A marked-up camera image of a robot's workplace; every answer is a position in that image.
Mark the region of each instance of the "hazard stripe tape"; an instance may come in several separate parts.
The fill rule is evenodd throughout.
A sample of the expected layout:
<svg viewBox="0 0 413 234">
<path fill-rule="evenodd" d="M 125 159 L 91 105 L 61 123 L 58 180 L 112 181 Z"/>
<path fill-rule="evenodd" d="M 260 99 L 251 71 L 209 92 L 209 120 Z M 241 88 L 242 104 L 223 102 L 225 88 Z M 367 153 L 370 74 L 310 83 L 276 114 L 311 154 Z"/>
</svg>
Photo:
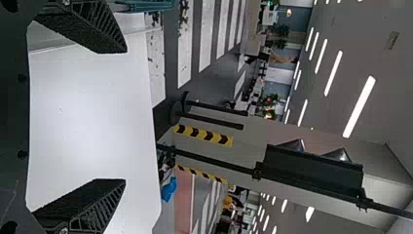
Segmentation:
<svg viewBox="0 0 413 234">
<path fill-rule="evenodd" d="M 234 144 L 233 136 L 225 136 L 207 130 L 197 129 L 189 125 L 175 125 L 172 127 L 172 131 L 176 134 L 184 135 L 186 137 L 193 137 L 199 140 L 205 140 L 227 147 L 232 147 Z"/>
<path fill-rule="evenodd" d="M 182 172 L 187 172 L 187 173 L 190 173 L 190 174 L 195 175 L 195 176 L 202 176 L 204 178 L 207 178 L 207 179 L 210 179 L 210 180 L 215 180 L 217 182 L 224 183 L 224 184 L 227 183 L 227 179 L 225 179 L 225 178 L 218 177 L 218 176 L 215 176 L 215 175 L 211 175 L 211 174 L 208 174 L 208 173 L 203 173 L 203 172 L 195 170 L 195 169 L 186 168 L 186 167 L 183 167 L 181 165 L 176 165 L 176 166 Z"/>
</svg>

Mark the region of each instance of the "blue object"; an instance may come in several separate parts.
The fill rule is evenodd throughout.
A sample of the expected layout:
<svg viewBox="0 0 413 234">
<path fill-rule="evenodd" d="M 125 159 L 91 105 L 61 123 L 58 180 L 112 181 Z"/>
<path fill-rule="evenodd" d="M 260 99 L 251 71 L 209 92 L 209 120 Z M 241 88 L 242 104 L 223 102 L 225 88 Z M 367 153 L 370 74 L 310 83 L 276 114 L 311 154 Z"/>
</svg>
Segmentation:
<svg viewBox="0 0 413 234">
<path fill-rule="evenodd" d="M 173 176 L 170 179 L 169 184 L 165 185 L 162 187 L 162 192 L 161 192 L 161 198 L 162 200 L 169 202 L 170 198 L 172 197 L 172 194 L 176 190 L 176 177 Z"/>
</svg>

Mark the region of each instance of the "fluorescent light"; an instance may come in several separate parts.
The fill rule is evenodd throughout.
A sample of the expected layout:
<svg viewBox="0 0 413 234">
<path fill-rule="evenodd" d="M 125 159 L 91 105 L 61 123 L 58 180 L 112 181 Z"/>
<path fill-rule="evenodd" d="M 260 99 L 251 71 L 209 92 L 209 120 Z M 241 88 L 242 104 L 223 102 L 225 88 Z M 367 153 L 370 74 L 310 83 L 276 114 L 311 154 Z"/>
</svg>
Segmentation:
<svg viewBox="0 0 413 234">
<path fill-rule="evenodd" d="M 265 209 L 262 210 L 261 217 L 259 218 L 259 222 L 262 222 L 262 218 L 264 218 Z"/>
<path fill-rule="evenodd" d="M 375 84 L 376 79 L 374 79 L 374 77 L 372 76 L 369 76 L 367 82 L 364 85 L 364 88 L 362 89 L 361 95 L 358 98 L 356 107 L 353 110 L 349 123 L 347 123 L 346 129 L 344 130 L 343 137 L 348 138 L 352 134 L 352 131 L 357 123 L 358 117 L 360 116 L 361 111 L 364 108 L 365 103 L 367 102 L 367 99 L 370 96 Z"/>
<path fill-rule="evenodd" d="M 267 229 L 267 225 L 268 225 L 269 220 L 270 220 L 270 216 L 267 215 L 267 217 L 265 218 L 264 227 L 262 228 L 262 231 L 265 231 L 265 229 Z"/>
<path fill-rule="evenodd" d="M 343 52 L 339 51 L 338 54 L 337 54 L 337 58 L 336 58 L 336 60 L 334 62 L 334 65 L 333 65 L 333 69 L 331 70 L 330 78 L 328 78 L 327 85 L 325 86 L 325 90 L 324 90 L 324 96 L 325 97 L 327 97 L 328 93 L 330 92 L 331 84 L 334 81 L 334 77 L 337 73 L 337 69 L 338 69 L 338 66 L 340 65 L 342 56 L 343 56 Z"/>
<path fill-rule="evenodd" d="M 319 40 L 319 33 L 317 32 L 316 37 L 314 38 L 313 48 L 311 49 L 309 60 L 313 59 L 314 50 L 316 49 L 318 40 Z"/>
<path fill-rule="evenodd" d="M 309 48 L 310 48 L 310 42 L 311 42 L 311 39 L 313 38 L 313 32 L 314 32 L 314 28 L 312 27 L 312 28 L 311 28 L 311 30 L 310 30 L 309 39 L 308 39 L 308 41 L 307 41 L 306 52 L 308 52 L 308 51 L 309 51 Z"/>
<path fill-rule="evenodd" d="M 321 65 L 322 58 L 324 57 L 325 47 L 327 47 L 328 40 L 325 39 L 324 43 L 322 43 L 321 52 L 319 53 L 319 60 L 317 61 L 316 65 L 316 74 L 319 73 L 319 66 Z"/>
<path fill-rule="evenodd" d="M 300 114 L 300 119 L 298 119 L 298 124 L 297 126 L 300 127 L 301 126 L 301 122 L 303 122 L 303 118 L 304 118 L 304 114 L 306 113 L 306 109 L 307 109 L 307 104 L 308 104 L 308 100 L 304 100 L 304 105 L 303 105 L 303 109 L 301 110 L 301 114 Z"/>
<path fill-rule="evenodd" d="M 282 202 L 282 213 L 285 211 L 287 202 L 288 202 L 288 200 L 286 200 L 286 199 Z"/>
<path fill-rule="evenodd" d="M 314 212 L 314 208 L 309 207 L 309 208 L 307 209 L 307 211 L 306 211 L 306 220 L 307 220 L 307 222 L 310 221 L 310 218 L 311 218 L 311 216 L 313 215 L 313 212 Z"/>
<path fill-rule="evenodd" d="M 284 119 L 284 123 L 286 124 L 286 122 L 288 122 L 288 117 L 289 117 L 289 109 L 288 109 L 288 111 L 286 112 L 286 116 L 285 116 L 285 119 Z"/>
<path fill-rule="evenodd" d="M 286 109 L 288 108 L 288 105 L 289 105 L 289 96 L 286 98 L 286 104 L 285 104 L 284 112 L 285 112 Z"/>
<path fill-rule="evenodd" d="M 300 61 L 298 61 L 297 63 L 297 67 L 295 67 L 295 72 L 294 72 L 294 76 L 292 77 L 294 80 L 297 77 L 297 72 L 298 72 L 298 68 L 300 67 Z"/>
<path fill-rule="evenodd" d="M 301 78 L 301 70 L 298 71 L 298 77 L 297 77 L 297 80 L 295 81 L 294 91 L 296 91 L 298 88 L 298 83 L 300 83 L 300 78 Z"/>
</svg>

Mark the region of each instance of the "concrete wall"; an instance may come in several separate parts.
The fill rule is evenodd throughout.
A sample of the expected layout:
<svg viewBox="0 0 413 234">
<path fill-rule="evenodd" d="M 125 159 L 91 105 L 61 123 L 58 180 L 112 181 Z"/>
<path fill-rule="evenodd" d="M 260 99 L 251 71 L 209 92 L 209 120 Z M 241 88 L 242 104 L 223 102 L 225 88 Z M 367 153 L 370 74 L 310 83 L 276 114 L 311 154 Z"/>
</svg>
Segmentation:
<svg viewBox="0 0 413 234">
<path fill-rule="evenodd" d="M 198 128 L 234 136 L 235 139 L 234 146 L 226 148 L 185 136 L 173 135 L 173 142 L 178 148 L 247 168 L 254 168 L 255 162 L 263 161 L 267 143 L 279 144 L 301 137 L 305 141 L 307 151 L 315 154 L 326 153 L 344 146 L 355 163 L 364 165 L 366 175 L 363 187 L 366 189 L 369 197 L 377 202 L 397 208 L 405 208 L 411 201 L 413 195 L 411 178 L 384 145 L 343 139 L 340 136 L 331 134 L 311 132 L 307 129 L 265 121 L 257 117 L 229 116 L 197 108 L 193 108 L 193 112 L 208 117 L 244 123 L 244 130 L 237 131 L 182 119 L 181 124 L 193 125 Z M 178 162 L 188 167 L 198 168 L 202 171 L 226 177 L 232 183 L 242 187 L 277 195 L 281 198 L 288 198 L 304 206 L 318 207 L 320 211 L 358 221 L 382 230 L 389 229 L 394 222 L 394 218 L 387 214 L 375 211 L 369 211 L 368 214 L 360 213 L 354 205 L 295 187 L 274 183 L 270 180 L 252 181 L 250 175 L 234 173 L 226 169 L 181 157 L 178 158 Z"/>
<path fill-rule="evenodd" d="M 291 17 L 287 17 L 286 13 L 279 13 L 278 25 L 286 24 L 289 26 L 290 31 L 306 32 L 307 26 L 309 25 L 312 8 L 294 7 L 282 5 L 280 10 L 286 11 L 286 9 L 291 9 Z"/>
<path fill-rule="evenodd" d="M 413 202 L 406 209 L 409 212 L 413 212 Z M 387 232 L 387 234 L 410 234 L 413 232 L 413 222 L 398 218 L 393 224 L 392 228 Z"/>
</svg>

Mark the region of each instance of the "ceiling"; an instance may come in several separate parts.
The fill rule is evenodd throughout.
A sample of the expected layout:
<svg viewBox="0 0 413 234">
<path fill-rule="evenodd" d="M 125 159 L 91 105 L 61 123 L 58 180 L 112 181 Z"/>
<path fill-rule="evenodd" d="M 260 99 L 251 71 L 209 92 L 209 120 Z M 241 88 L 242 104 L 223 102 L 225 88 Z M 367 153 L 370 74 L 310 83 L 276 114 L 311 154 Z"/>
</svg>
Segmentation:
<svg viewBox="0 0 413 234">
<path fill-rule="evenodd" d="M 292 93 L 288 124 L 297 124 L 304 100 L 307 111 L 301 127 L 341 135 L 356 106 L 358 97 L 371 75 L 374 89 L 359 116 L 351 138 L 387 143 L 413 174 L 410 138 L 413 132 L 413 65 L 409 42 L 413 30 L 408 22 L 413 1 L 407 0 L 319 0 L 313 9 L 310 28 L 319 32 L 314 57 L 309 52 L 300 57 L 301 80 Z M 392 32 L 399 36 L 392 50 L 386 48 Z M 328 39 L 319 73 L 316 64 L 324 39 Z M 343 51 L 328 97 L 324 88 L 338 51 Z"/>
<path fill-rule="evenodd" d="M 309 222 L 306 221 L 306 212 L 308 207 L 287 201 L 285 210 L 282 213 L 283 199 L 276 198 L 273 205 L 273 196 L 267 201 L 267 197 L 260 197 L 260 205 L 265 210 L 262 221 L 260 216 L 255 220 L 257 222 L 256 230 L 260 234 L 273 234 L 274 226 L 277 226 L 277 233 L 301 234 L 306 230 L 307 234 L 381 234 L 381 230 L 367 226 L 355 221 L 344 219 L 332 214 L 323 213 L 315 210 Z M 269 216 L 267 228 L 264 231 L 265 219 Z"/>
</svg>

